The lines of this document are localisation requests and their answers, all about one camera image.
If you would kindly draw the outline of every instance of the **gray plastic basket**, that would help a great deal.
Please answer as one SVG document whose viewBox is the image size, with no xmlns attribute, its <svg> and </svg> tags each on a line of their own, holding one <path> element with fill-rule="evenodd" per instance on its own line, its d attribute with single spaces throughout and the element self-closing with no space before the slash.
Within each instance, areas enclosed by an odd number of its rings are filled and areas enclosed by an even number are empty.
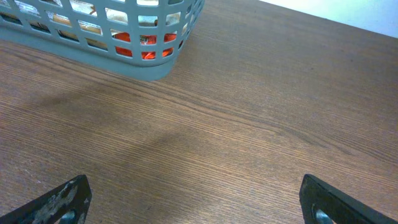
<svg viewBox="0 0 398 224">
<path fill-rule="evenodd" d="M 62 6 L 45 1 L 48 0 L 0 0 L 0 38 L 141 80 L 156 80 L 169 73 L 205 3 L 159 0 L 157 6 L 143 6 L 137 0 L 82 0 L 93 5 L 94 16 L 75 11 L 70 0 L 58 0 Z M 26 11 L 21 3 L 37 12 Z M 125 12 L 127 23 L 110 20 L 109 9 Z M 67 17 L 69 25 L 55 22 L 51 13 Z M 179 20 L 170 22 L 175 13 L 180 13 Z M 153 18 L 153 23 L 143 22 Z M 84 30 L 81 23 L 98 25 L 101 33 Z M 128 33 L 130 41 L 116 39 L 112 30 Z M 75 38 L 63 35 L 66 33 Z M 166 34 L 173 34 L 175 39 L 165 42 Z M 155 35 L 155 44 L 145 44 L 147 40 L 143 37 Z M 143 59 L 148 52 L 155 53 L 155 58 Z"/>
</svg>

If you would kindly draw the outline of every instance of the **wooden table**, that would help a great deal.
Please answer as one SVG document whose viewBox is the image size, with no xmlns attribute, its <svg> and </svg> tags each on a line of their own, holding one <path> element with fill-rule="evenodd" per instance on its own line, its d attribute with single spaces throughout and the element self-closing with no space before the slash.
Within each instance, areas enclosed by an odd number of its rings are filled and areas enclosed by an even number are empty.
<svg viewBox="0 0 398 224">
<path fill-rule="evenodd" d="M 211 0 L 157 82 L 0 51 L 0 214 L 86 174 L 86 223 L 303 223 L 311 173 L 398 219 L 397 39 Z"/>
</svg>

